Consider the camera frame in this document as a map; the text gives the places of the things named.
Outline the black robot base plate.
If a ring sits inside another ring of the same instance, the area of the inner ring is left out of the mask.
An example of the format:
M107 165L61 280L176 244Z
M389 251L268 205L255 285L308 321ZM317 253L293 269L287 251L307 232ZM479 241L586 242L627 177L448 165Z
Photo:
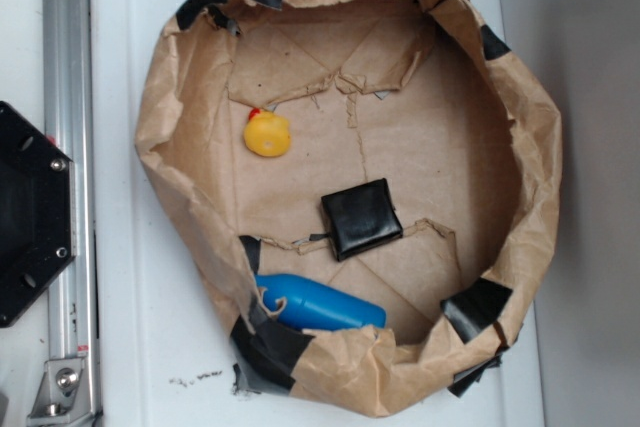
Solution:
M1 103L1 326L8 328L73 260L73 161Z

